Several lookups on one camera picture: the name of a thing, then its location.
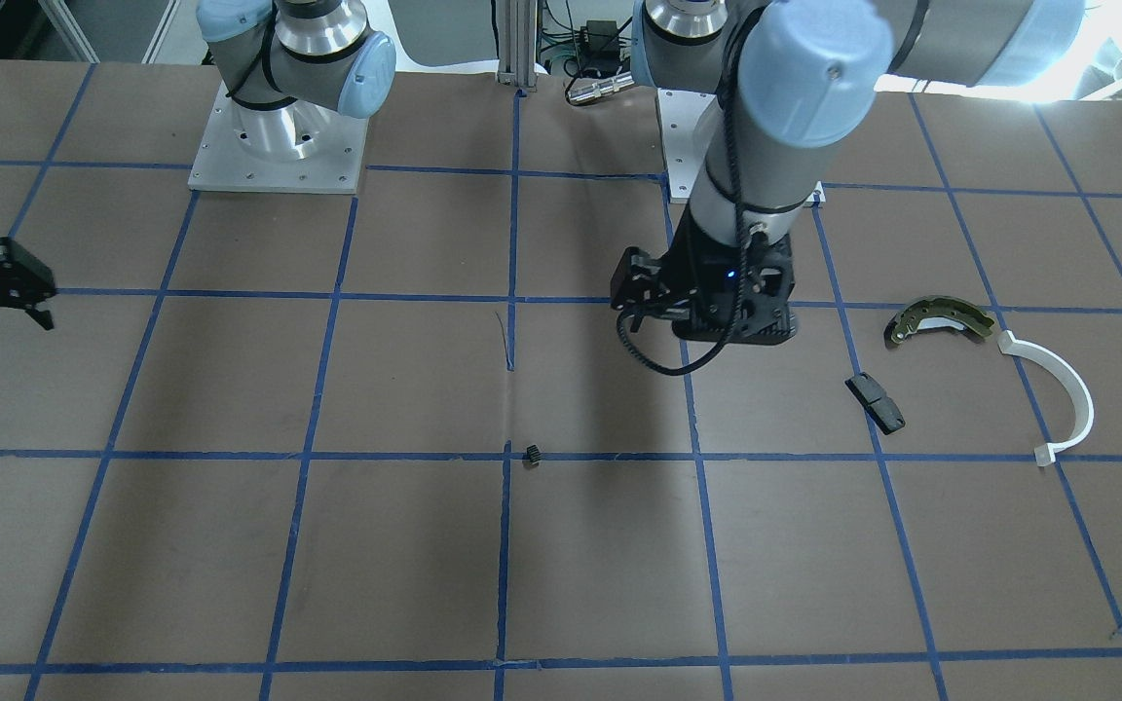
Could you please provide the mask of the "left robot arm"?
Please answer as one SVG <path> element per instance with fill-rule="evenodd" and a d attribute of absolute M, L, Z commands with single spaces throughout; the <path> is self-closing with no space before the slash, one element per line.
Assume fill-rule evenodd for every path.
<path fill-rule="evenodd" d="M 611 277 L 624 331 L 780 345 L 795 333 L 791 228 L 885 75 L 1019 86 L 1076 40 L 1080 1 L 640 1 L 632 74 L 712 94 L 703 159 L 663 256 Z"/>

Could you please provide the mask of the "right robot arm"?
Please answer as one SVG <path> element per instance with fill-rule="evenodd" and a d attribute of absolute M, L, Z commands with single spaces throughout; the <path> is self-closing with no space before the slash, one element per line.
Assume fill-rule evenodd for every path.
<path fill-rule="evenodd" d="M 355 194 L 368 119 L 397 64 L 362 1 L 199 1 L 221 74 L 187 185 L 227 194 Z M 55 328 L 50 267 L 0 237 L 0 308 Z"/>

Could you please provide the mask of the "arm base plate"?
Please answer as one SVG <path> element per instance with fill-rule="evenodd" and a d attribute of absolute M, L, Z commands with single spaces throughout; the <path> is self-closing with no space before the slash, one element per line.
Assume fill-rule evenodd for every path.
<path fill-rule="evenodd" d="M 226 194 L 355 195 L 369 121 L 297 101 L 238 105 L 219 85 L 187 185 Z"/>
<path fill-rule="evenodd" d="M 716 96 L 657 89 L 657 117 L 673 203 L 686 203 L 697 178 L 707 174 L 725 188 L 729 166 L 723 157 L 723 117 Z M 833 146 L 791 142 L 758 124 L 743 105 L 736 107 L 736 121 L 742 195 L 749 199 L 751 211 L 778 213 L 827 201 L 820 178 L 833 160 Z"/>

